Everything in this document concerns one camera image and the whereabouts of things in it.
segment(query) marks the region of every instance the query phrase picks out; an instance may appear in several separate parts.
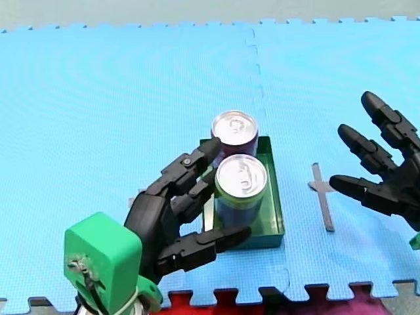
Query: soda can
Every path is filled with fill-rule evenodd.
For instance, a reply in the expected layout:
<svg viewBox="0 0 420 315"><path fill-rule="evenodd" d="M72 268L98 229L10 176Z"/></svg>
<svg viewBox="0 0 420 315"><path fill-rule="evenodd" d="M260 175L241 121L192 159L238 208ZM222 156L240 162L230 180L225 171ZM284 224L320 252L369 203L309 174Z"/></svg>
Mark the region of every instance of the soda can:
<svg viewBox="0 0 420 315"><path fill-rule="evenodd" d="M229 110L218 115L211 125L211 136L219 137L222 142L222 148L213 161L213 167L218 167L224 158L234 154L254 157L257 155L257 122L239 110Z"/></svg>
<svg viewBox="0 0 420 315"><path fill-rule="evenodd" d="M267 186L267 171L255 157L224 159L215 177L215 212L225 227L248 226L258 216Z"/></svg>

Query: foam floor tile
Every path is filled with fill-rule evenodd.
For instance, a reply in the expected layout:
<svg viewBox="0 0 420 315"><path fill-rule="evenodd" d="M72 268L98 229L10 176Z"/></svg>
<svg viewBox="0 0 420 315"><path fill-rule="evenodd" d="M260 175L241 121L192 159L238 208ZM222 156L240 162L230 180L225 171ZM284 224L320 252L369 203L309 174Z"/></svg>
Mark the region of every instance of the foam floor tile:
<svg viewBox="0 0 420 315"><path fill-rule="evenodd" d="M286 227L286 295L308 298L306 285L329 286L330 299L350 299L351 283L372 283L372 295L397 294L392 282L420 280L420 254L408 241L415 234L400 217L386 217L338 193L327 200L335 232L324 228L317 195L308 189L311 164L327 180L334 174L379 181L359 165L341 142L346 123L389 148L360 104L366 90L377 93L414 125L420 31L416 21L276 24L255 27L263 86L262 106L275 149ZM398 152L391 150L397 163Z"/></svg>

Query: purple can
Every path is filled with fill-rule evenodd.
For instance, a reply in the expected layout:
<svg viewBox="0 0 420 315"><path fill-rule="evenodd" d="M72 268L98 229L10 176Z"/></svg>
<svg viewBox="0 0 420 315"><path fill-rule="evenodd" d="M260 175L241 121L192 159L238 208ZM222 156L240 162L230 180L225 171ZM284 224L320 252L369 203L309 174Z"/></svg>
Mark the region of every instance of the purple can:
<svg viewBox="0 0 420 315"><path fill-rule="evenodd" d="M222 160L234 154L257 155L257 122L239 110L229 110L218 115L213 120L211 136L219 137L222 142L222 150L213 161L213 167L218 167Z"/></svg>

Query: green robot wrist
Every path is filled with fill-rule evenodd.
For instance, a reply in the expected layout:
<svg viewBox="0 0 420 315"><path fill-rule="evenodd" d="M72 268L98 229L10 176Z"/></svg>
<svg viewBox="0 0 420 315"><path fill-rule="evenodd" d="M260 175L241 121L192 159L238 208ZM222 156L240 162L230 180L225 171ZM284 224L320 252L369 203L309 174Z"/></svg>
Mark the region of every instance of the green robot wrist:
<svg viewBox="0 0 420 315"><path fill-rule="evenodd" d="M138 275L141 258L137 235L104 213L75 224L64 236L64 275L102 315L131 315L137 297L148 312L160 310L157 285Z"/></svg>

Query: wire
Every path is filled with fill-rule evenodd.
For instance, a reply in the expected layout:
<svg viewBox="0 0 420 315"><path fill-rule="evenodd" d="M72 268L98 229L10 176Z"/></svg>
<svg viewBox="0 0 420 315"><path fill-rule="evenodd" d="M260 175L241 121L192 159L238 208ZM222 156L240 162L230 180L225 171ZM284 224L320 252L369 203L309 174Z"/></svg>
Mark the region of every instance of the wire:
<svg viewBox="0 0 420 315"><path fill-rule="evenodd" d="M108 311L106 310L105 306L102 304L102 301L100 300L98 292L96 292L95 282L89 276L89 273L83 272L83 277L85 279L85 286L87 290L89 291L89 293L92 295L92 298L93 298L94 303L96 304L96 307L98 307L99 315L109 315Z"/></svg>
<svg viewBox="0 0 420 315"><path fill-rule="evenodd" d="M98 293L96 292L95 288L95 281L89 276L89 273L84 272L83 277L85 279L85 286L88 289L89 293L92 295L93 301L98 308L98 315L109 315L109 312L106 310L105 306L102 304ZM135 292L131 296L131 298L114 314L114 315L121 315L123 314L135 301L138 296L138 289L136 287Z"/></svg>

